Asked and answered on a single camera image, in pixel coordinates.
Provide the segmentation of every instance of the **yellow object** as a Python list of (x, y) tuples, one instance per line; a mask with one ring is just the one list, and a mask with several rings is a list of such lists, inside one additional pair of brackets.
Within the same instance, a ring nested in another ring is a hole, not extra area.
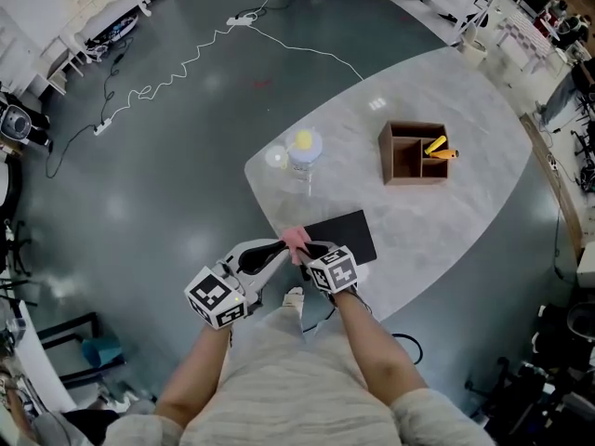
[(306, 129), (298, 130), (295, 146), (301, 151), (309, 151), (312, 147), (312, 132)]
[(455, 159), (456, 157), (458, 157), (458, 151), (453, 151), (453, 150), (447, 150), (447, 151), (437, 151), (437, 152), (432, 152), (430, 154), (430, 157), (434, 158), (434, 159)]
[(424, 152), (426, 153), (426, 155), (430, 155), (431, 152), (434, 152), (436, 149), (438, 149), (441, 145), (444, 144), (444, 142), (446, 142), (446, 137), (439, 136), (430, 144), (430, 146), (427, 149), (424, 150)]

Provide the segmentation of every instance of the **yellow cap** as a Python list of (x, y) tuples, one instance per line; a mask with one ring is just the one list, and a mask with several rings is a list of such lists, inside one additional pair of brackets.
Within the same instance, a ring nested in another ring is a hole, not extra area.
[(298, 130), (295, 144), (301, 151), (309, 151), (312, 147), (312, 133), (307, 129)]

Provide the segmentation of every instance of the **oval table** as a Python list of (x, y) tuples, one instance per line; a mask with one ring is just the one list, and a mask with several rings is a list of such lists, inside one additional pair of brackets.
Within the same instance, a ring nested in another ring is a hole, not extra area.
[[(385, 186), (378, 135), (388, 120), (444, 124), (449, 178), (429, 186)], [(311, 184), (272, 168), (264, 154), (287, 131), (314, 127), (324, 150)], [(273, 229), (280, 233), (363, 209), (377, 260), (360, 285), (384, 320), (449, 270), (498, 214), (531, 153), (509, 104), (463, 57), (446, 47), (403, 61), (354, 85), (289, 127), (245, 165)]]

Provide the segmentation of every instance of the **wooden box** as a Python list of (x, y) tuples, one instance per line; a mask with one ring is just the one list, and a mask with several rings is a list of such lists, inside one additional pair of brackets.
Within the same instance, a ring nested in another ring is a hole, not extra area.
[[(432, 159), (424, 150), (439, 136), (442, 124), (388, 121), (380, 136), (380, 159), (385, 185), (438, 183), (448, 178), (448, 161)], [(448, 139), (436, 151), (448, 149)]]

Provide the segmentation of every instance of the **orange object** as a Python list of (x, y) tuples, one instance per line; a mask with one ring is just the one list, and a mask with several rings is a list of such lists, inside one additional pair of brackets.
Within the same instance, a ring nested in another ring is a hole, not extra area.
[(458, 151), (447, 150), (447, 151), (435, 151), (430, 153), (430, 157), (434, 159), (455, 159), (458, 157)]

